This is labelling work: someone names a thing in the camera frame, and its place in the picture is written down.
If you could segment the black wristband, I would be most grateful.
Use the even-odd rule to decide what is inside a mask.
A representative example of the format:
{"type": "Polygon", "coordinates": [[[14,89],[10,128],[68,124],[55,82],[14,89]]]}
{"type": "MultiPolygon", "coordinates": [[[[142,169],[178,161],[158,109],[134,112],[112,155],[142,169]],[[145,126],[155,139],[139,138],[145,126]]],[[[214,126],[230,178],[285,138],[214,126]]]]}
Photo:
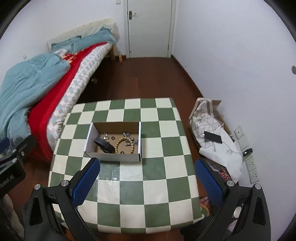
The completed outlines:
{"type": "Polygon", "coordinates": [[[107,154],[114,154],[115,153],[115,147],[110,142],[107,142],[104,139],[96,137],[94,140],[94,143],[97,146],[99,146],[104,153],[107,153],[107,154]]]}

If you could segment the white cardboard box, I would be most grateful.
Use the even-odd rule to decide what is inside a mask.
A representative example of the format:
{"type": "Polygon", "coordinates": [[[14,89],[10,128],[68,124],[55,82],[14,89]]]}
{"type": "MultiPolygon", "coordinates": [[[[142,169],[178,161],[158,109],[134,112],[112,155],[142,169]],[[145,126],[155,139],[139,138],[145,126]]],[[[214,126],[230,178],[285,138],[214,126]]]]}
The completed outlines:
{"type": "Polygon", "coordinates": [[[109,162],[135,162],[141,160],[141,128],[136,122],[93,122],[90,125],[85,154],[90,158],[109,162]],[[96,137],[110,142],[115,147],[114,154],[107,154],[94,143],[96,137]]]}

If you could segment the foot in red sandal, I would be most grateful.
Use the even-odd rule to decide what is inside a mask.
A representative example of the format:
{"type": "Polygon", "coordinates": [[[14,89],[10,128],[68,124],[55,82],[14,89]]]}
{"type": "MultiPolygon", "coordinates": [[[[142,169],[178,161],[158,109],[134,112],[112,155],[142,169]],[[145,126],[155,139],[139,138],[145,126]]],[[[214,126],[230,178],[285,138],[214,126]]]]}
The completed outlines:
{"type": "Polygon", "coordinates": [[[208,209],[209,199],[208,199],[208,197],[207,196],[201,197],[199,202],[200,202],[201,208],[204,209],[206,216],[209,216],[209,209],[208,209]]]}

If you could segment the white red plastic bag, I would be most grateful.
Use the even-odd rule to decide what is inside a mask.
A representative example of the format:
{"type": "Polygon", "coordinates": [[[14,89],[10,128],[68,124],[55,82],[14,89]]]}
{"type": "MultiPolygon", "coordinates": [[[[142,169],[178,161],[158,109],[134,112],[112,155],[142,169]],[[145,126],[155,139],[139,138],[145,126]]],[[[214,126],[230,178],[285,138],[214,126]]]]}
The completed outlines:
{"type": "Polygon", "coordinates": [[[231,177],[229,176],[228,172],[227,171],[223,171],[223,170],[219,170],[218,173],[221,175],[221,177],[224,179],[224,180],[231,180],[231,177]]]}

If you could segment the red bedspread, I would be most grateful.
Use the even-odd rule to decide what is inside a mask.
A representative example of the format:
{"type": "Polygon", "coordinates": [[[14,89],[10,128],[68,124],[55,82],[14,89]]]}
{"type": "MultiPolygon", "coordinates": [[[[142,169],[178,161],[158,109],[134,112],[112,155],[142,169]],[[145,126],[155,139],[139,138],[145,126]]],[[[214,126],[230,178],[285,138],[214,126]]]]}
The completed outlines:
{"type": "Polygon", "coordinates": [[[36,147],[28,153],[30,158],[39,160],[40,162],[43,161],[45,163],[51,162],[53,151],[51,150],[47,140],[48,121],[77,73],[83,58],[86,57],[95,47],[100,45],[100,43],[95,44],[74,55],[68,55],[66,57],[66,63],[68,63],[69,60],[72,61],[70,63],[69,71],[38,103],[30,109],[28,124],[31,129],[32,136],[37,141],[36,147]]]}

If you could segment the white paper sheet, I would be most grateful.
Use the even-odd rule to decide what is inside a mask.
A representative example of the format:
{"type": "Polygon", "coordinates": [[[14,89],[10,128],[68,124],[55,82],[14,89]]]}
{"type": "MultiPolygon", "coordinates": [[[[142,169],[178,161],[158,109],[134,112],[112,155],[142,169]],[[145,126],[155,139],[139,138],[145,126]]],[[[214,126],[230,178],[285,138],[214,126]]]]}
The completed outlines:
{"type": "Polygon", "coordinates": [[[233,141],[224,130],[219,127],[214,132],[222,138],[222,144],[212,142],[212,146],[208,148],[201,147],[199,153],[211,161],[224,166],[229,173],[232,181],[237,183],[241,176],[242,157],[238,152],[233,141]]]}

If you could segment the black charger plug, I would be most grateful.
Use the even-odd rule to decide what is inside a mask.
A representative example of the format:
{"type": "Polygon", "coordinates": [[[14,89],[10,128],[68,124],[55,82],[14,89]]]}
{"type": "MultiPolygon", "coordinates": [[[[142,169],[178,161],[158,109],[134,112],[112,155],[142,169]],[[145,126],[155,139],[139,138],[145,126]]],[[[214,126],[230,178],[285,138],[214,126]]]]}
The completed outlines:
{"type": "Polygon", "coordinates": [[[243,157],[246,157],[246,156],[252,154],[252,152],[253,152],[252,148],[249,148],[249,149],[244,150],[242,152],[242,155],[243,155],[243,157]]]}

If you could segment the black smartphone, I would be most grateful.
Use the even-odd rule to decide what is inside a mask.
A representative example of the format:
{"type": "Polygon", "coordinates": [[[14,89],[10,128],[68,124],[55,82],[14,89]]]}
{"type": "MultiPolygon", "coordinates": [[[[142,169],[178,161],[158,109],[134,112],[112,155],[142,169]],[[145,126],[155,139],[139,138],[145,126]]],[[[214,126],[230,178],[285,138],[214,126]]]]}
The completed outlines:
{"type": "Polygon", "coordinates": [[[223,143],[220,135],[216,135],[207,131],[204,131],[204,139],[206,142],[215,142],[219,144],[223,143]]]}

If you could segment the green white checkered tablecloth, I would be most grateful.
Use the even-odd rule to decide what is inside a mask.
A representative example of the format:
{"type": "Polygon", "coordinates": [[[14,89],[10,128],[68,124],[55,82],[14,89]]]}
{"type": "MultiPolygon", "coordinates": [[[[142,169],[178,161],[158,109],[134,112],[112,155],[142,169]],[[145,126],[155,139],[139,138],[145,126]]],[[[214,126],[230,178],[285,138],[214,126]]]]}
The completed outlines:
{"type": "Polygon", "coordinates": [[[165,232],[207,215],[200,206],[189,144],[171,98],[76,104],[67,114],[53,152],[49,186],[71,179],[88,163],[84,146],[96,121],[140,121],[142,154],[137,163],[100,163],[100,173],[78,207],[94,231],[165,232]]]}

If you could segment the teal blanket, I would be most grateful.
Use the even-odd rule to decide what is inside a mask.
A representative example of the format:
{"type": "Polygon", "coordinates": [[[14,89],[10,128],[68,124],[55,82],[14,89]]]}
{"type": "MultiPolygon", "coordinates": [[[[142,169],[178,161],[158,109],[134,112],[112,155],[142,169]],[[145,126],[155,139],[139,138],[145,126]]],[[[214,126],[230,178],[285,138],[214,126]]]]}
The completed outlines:
{"type": "Polygon", "coordinates": [[[76,55],[84,49],[106,42],[116,44],[111,27],[103,25],[98,32],[77,35],[51,44],[51,53],[39,54],[10,68],[1,85],[1,139],[8,138],[15,147],[32,131],[28,124],[29,109],[40,101],[57,83],[74,70],[63,54],[76,55]]]}

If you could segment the patterned fabric tote bag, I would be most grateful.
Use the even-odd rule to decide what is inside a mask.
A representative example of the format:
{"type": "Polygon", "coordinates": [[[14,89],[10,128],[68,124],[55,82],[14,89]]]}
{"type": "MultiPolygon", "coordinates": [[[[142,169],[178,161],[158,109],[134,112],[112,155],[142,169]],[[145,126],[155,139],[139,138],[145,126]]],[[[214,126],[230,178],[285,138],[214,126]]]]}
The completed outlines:
{"type": "Polygon", "coordinates": [[[204,131],[215,134],[215,131],[224,128],[224,123],[218,120],[217,107],[220,100],[197,98],[189,116],[189,127],[196,143],[201,148],[214,148],[214,142],[205,140],[204,131]]]}

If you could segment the patterned white mattress sheet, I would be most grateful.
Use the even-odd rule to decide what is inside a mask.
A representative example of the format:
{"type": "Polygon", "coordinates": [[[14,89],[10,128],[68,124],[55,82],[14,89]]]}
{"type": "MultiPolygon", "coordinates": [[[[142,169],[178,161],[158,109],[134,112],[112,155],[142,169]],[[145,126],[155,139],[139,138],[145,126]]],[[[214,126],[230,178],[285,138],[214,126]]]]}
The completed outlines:
{"type": "Polygon", "coordinates": [[[111,43],[92,46],[92,50],[78,63],[78,70],[70,78],[70,84],[66,88],[66,92],[58,102],[47,124],[46,136],[50,150],[53,151],[55,149],[67,114],[71,112],[91,76],[110,50],[112,50],[111,43]]]}

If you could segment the white door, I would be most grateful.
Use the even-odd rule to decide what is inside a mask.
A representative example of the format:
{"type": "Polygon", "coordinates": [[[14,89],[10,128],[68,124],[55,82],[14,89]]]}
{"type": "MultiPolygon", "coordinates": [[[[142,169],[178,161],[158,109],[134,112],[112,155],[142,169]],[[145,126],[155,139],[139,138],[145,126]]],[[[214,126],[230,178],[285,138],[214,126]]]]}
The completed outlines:
{"type": "Polygon", "coordinates": [[[124,1],[127,58],[170,58],[176,1],[124,1]]]}

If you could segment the white wall socket strip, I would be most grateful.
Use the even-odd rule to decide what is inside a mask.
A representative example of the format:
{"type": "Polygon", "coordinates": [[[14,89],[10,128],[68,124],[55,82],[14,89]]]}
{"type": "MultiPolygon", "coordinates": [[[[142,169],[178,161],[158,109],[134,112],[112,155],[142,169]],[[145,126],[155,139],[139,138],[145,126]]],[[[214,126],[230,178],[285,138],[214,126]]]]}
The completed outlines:
{"type": "Polygon", "coordinates": [[[238,126],[234,130],[235,144],[239,148],[242,155],[242,176],[239,180],[239,184],[251,185],[260,180],[259,172],[255,163],[253,155],[253,149],[251,148],[246,134],[243,132],[241,126],[238,126]]]}

